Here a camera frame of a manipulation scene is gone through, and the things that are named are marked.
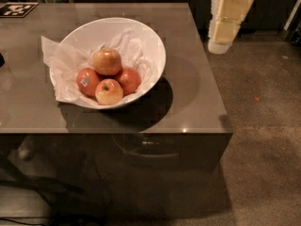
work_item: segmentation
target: gray table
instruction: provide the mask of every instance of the gray table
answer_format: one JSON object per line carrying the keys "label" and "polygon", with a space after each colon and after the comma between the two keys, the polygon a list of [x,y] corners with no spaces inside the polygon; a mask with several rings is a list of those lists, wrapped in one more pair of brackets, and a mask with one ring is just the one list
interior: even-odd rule
{"label": "gray table", "polygon": [[[158,33],[166,47],[163,77],[121,109],[57,102],[40,37],[62,41],[78,26],[107,17],[135,19]],[[30,134],[40,146],[54,137],[70,148],[71,141],[89,138],[98,170],[123,171],[111,182],[116,214],[134,209],[138,215],[182,218],[198,212],[198,196],[232,130],[187,4],[39,4],[25,18],[1,19],[0,38],[7,62],[0,68],[3,141]]]}

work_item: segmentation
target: paper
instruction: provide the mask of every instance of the paper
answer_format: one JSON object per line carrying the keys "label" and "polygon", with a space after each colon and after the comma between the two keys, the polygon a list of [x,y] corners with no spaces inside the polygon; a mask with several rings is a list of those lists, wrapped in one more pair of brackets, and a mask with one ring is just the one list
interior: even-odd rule
{"label": "paper", "polygon": [[[131,28],[116,35],[111,41],[104,41],[93,51],[74,48],[45,37],[41,37],[41,45],[44,54],[43,61],[50,68],[55,98],[59,102],[95,109],[124,106],[148,91],[159,76],[153,61],[144,57],[141,40]],[[104,46],[118,50],[122,65],[136,68],[142,79],[142,83],[135,93],[123,97],[120,102],[113,106],[98,105],[96,99],[88,98],[82,94],[76,84],[78,72],[86,67],[92,68],[93,55]]]}

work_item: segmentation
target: concrete floor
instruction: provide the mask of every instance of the concrete floor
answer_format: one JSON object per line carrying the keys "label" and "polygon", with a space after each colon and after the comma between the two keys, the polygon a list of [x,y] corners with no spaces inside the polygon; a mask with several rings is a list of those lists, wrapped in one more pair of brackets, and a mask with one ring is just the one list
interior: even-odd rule
{"label": "concrete floor", "polygon": [[[300,225],[300,54],[273,32],[242,35],[222,56],[208,53],[206,45],[205,41],[234,135],[214,172],[202,217],[127,222],[109,219],[107,225]],[[0,195],[18,198],[17,210],[36,216],[27,222],[46,222],[38,217],[47,218],[43,213],[47,205],[36,194],[0,187]],[[32,208],[26,205],[26,197],[34,202]],[[10,206],[16,210],[5,201],[0,201],[1,217],[9,217]],[[11,224],[0,220],[0,225]]]}

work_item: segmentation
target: table top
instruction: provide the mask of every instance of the table top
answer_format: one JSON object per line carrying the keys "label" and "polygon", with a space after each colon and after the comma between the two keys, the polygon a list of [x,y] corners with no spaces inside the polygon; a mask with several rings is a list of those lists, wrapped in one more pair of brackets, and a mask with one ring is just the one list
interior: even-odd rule
{"label": "table top", "polygon": [[[124,17],[148,25],[166,47],[157,85],[133,104],[94,110],[55,100],[41,36],[62,41],[75,28]],[[39,4],[0,19],[0,133],[232,134],[187,4]]]}

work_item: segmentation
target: red apple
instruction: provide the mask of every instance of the red apple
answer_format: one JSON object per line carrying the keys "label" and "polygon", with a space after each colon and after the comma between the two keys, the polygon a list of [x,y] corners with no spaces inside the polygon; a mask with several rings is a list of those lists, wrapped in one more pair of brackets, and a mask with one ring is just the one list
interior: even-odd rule
{"label": "red apple", "polygon": [[115,75],[122,69],[120,53],[112,48],[103,48],[93,56],[93,67],[101,75]]}
{"label": "red apple", "polygon": [[95,96],[95,89],[103,80],[93,68],[84,68],[76,77],[76,84],[79,90],[86,96]]}
{"label": "red apple", "polygon": [[134,93],[141,84],[141,76],[139,72],[132,67],[124,67],[115,77],[123,88],[123,94],[128,95]]}
{"label": "red apple", "polygon": [[114,79],[104,79],[95,90],[95,97],[99,105],[113,105],[123,97],[123,89]]}

